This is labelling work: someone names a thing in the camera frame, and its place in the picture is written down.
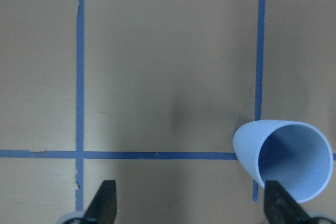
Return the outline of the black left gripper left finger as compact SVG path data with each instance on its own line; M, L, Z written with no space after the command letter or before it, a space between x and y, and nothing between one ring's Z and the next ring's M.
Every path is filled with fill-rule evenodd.
M104 180L87 208L82 223L113 224L117 215L115 180Z

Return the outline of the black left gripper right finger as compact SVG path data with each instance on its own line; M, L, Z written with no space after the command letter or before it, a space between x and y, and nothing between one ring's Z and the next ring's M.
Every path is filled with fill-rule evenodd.
M265 182L264 214L269 223L315 223L291 195L275 180Z

